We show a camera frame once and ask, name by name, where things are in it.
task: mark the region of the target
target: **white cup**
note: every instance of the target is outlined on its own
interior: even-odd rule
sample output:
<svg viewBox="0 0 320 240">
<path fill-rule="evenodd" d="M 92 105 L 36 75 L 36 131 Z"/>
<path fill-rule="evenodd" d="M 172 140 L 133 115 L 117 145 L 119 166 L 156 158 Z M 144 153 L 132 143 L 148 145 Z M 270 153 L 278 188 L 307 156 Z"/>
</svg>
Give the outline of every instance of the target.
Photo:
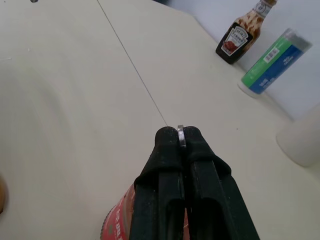
<svg viewBox="0 0 320 240">
<path fill-rule="evenodd" d="M 301 166 L 320 162 L 320 103 L 278 132 L 276 141 L 284 153 Z"/>
</svg>

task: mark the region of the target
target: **metal ring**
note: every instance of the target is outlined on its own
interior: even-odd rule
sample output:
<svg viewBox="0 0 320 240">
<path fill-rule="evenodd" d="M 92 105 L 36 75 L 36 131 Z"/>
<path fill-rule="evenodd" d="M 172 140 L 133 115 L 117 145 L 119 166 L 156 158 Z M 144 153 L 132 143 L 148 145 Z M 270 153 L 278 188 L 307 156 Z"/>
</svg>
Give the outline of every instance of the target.
<svg viewBox="0 0 320 240">
<path fill-rule="evenodd" d="M 180 147 L 183 149 L 186 149 L 187 144 L 186 144 L 186 138 L 185 138 L 183 125 L 178 125 L 178 136 L 179 136 Z"/>
</svg>

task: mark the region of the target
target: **barcode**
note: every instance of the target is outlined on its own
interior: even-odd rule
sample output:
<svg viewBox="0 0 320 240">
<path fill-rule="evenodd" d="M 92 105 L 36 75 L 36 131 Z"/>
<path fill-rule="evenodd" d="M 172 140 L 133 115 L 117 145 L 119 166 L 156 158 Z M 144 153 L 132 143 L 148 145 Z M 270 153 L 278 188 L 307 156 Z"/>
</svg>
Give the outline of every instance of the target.
<svg viewBox="0 0 320 240">
<path fill-rule="evenodd" d="M 274 47 L 268 54 L 267 56 L 264 57 L 264 61 L 268 64 L 274 57 L 279 53 L 279 49 Z"/>
</svg>

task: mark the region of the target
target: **ketchup bottle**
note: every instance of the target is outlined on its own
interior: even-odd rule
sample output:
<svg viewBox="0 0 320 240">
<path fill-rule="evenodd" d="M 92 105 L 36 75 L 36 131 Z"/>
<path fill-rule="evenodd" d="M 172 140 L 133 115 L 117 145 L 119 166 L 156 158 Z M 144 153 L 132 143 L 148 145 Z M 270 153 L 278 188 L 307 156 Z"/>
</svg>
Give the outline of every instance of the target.
<svg viewBox="0 0 320 240">
<path fill-rule="evenodd" d="M 260 36 L 261 26 L 277 0 L 260 0 L 246 15 L 237 18 L 215 52 L 228 64 L 238 61 Z"/>
</svg>

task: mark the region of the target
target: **plastic container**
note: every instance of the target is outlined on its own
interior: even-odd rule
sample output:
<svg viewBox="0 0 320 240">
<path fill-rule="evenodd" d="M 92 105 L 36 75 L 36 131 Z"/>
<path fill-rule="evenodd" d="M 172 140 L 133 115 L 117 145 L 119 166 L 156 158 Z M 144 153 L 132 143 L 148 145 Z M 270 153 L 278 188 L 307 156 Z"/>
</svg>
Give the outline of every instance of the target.
<svg viewBox="0 0 320 240">
<path fill-rule="evenodd" d="M 288 28 L 243 76 L 239 88 L 251 97 L 258 97 L 311 46 Z"/>
</svg>

